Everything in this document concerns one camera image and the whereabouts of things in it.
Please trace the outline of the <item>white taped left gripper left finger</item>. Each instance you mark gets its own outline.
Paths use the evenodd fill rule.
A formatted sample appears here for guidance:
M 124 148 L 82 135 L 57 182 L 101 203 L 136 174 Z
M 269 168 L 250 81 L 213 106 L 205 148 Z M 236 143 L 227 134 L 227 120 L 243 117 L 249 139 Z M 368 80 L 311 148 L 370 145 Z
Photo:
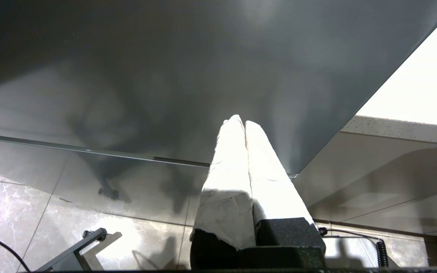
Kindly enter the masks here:
M 256 246 L 245 128 L 239 115 L 223 121 L 190 235 L 193 270 L 237 268 Z

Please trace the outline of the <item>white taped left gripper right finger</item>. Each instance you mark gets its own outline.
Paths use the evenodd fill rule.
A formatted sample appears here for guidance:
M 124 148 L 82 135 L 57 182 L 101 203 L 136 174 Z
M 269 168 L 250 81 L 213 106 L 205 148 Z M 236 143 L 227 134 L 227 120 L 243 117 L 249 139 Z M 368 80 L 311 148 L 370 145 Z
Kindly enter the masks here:
M 262 127 L 245 124 L 248 173 L 258 246 L 317 248 L 326 245 Z

